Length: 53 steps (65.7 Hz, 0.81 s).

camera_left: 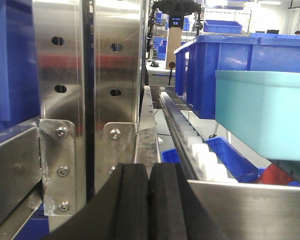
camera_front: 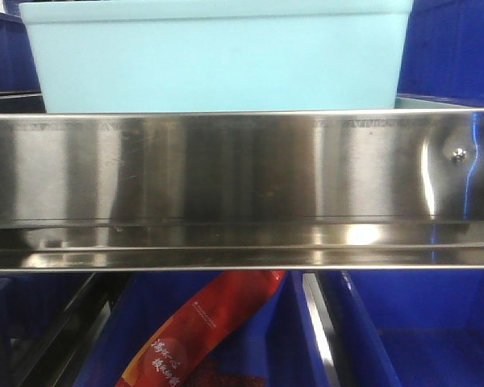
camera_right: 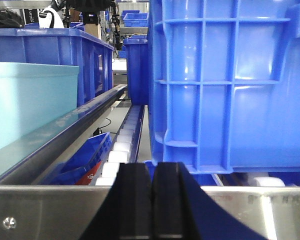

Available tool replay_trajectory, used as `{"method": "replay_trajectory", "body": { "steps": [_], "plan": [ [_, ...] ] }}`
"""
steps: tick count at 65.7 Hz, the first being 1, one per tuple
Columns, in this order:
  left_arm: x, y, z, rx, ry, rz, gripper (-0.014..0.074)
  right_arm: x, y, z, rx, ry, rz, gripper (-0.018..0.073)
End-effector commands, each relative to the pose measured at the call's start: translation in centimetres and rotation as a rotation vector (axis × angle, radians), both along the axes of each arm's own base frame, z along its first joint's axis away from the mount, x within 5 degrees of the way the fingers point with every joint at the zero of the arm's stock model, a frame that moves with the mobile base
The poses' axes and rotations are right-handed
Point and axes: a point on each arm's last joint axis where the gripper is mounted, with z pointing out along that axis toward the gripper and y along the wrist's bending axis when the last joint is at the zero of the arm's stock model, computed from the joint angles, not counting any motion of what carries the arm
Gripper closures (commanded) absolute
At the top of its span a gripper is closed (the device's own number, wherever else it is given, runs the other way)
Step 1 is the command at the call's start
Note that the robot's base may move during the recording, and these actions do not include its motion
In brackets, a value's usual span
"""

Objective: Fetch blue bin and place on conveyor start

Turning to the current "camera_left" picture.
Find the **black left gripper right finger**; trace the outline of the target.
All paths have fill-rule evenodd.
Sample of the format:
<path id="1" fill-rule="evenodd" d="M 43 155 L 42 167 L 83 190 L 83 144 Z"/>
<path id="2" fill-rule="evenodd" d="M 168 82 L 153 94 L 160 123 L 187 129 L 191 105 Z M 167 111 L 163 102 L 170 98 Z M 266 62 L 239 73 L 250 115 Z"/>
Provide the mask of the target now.
<path id="1" fill-rule="evenodd" d="M 226 240 L 200 203 L 179 163 L 157 163 L 149 179 L 151 240 Z"/>

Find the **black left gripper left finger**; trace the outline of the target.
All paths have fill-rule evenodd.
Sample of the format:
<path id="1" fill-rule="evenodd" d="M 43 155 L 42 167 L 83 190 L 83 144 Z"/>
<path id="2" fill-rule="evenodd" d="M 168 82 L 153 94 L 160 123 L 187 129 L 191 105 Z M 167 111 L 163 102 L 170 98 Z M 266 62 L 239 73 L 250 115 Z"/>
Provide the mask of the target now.
<path id="1" fill-rule="evenodd" d="M 44 239 L 148 239 L 148 186 L 143 164 L 118 164 L 87 205 Z"/>

